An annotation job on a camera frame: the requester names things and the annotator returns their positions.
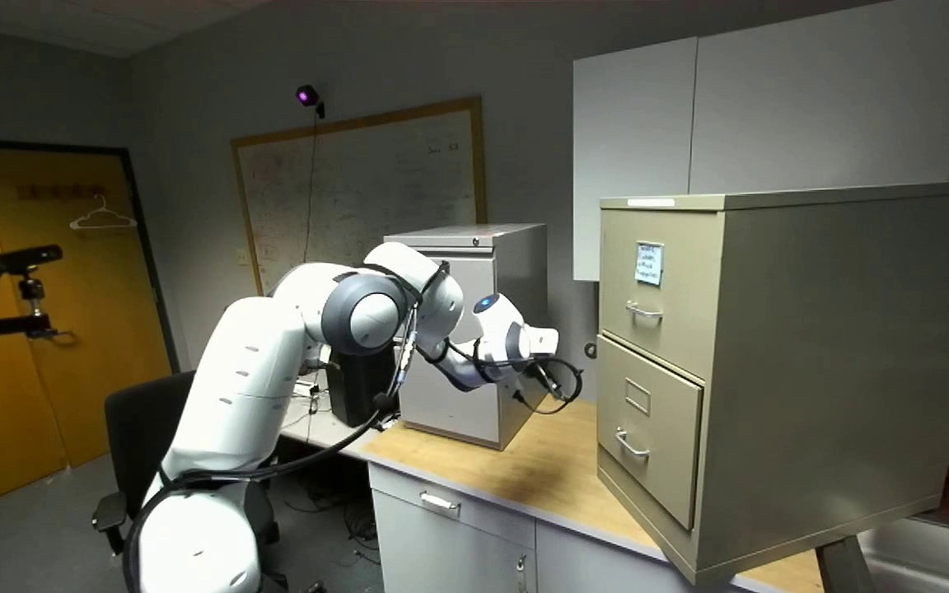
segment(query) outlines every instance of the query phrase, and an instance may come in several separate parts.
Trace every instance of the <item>white robotic arm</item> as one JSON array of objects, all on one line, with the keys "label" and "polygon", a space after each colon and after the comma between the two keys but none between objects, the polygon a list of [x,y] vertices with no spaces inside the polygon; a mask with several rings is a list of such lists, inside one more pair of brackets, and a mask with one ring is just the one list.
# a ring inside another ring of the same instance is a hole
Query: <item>white robotic arm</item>
[{"label": "white robotic arm", "polygon": [[473,305],[482,335],[456,347],[447,334],[460,307],[466,295],[447,266],[404,245],[378,245],[360,266],[301,263],[273,298],[227,307],[202,357],[161,475],[148,488],[144,514],[135,521],[128,587],[257,591],[257,544],[237,488],[185,486],[263,466],[294,383],[323,365],[330,350],[373,357],[394,347],[389,398],[404,383],[415,350],[466,391],[515,383],[557,354],[557,331],[528,327],[500,295]]}]

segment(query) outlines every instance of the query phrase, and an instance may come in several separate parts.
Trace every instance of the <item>whiteboard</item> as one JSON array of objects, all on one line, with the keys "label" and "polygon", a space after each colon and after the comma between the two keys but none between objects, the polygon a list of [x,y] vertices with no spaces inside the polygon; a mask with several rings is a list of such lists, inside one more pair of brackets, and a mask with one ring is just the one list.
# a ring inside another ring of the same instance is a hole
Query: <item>whiteboard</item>
[{"label": "whiteboard", "polygon": [[482,99],[233,138],[233,161],[259,295],[303,261],[485,220]]}]

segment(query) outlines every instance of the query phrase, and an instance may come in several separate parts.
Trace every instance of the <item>black chair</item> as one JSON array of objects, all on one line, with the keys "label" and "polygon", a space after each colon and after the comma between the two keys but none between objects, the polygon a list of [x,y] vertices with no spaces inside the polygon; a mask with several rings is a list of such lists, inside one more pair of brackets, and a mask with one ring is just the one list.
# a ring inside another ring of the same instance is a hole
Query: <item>black chair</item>
[{"label": "black chair", "polygon": [[[106,398],[114,491],[91,510],[91,529],[107,537],[111,554],[121,554],[125,529],[142,510],[144,491],[174,440],[191,378],[194,374],[174,374]],[[276,542],[268,486],[252,486],[244,500],[259,546]]]}]

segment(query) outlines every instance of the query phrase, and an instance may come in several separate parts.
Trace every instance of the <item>wall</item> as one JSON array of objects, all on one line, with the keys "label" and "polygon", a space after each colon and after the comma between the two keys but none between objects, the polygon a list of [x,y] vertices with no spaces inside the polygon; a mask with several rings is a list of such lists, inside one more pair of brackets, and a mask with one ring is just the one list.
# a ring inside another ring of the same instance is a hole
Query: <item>wall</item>
[{"label": "wall", "polygon": [[276,0],[135,58],[138,185],[182,365],[198,364],[220,310],[252,291],[229,138],[311,127],[313,112],[289,99],[301,84],[321,85],[330,119],[482,97],[492,220],[547,220],[549,318],[578,357],[595,305],[589,284],[571,279],[573,61],[792,10],[801,6]]},{"label": "wall", "polygon": [[0,138],[42,145],[128,145],[118,61],[0,38]]}]

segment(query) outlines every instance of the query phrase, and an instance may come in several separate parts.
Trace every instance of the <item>camera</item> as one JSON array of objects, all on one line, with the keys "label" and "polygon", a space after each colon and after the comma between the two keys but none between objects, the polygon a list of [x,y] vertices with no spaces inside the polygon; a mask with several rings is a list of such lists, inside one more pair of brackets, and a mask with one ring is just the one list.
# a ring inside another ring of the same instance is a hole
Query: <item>camera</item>
[{"label": "camera", "polygon": [[26,252],[0,252],[0,275],[34,275],[38,263],[60,261],[60,245],[38,245]]}]

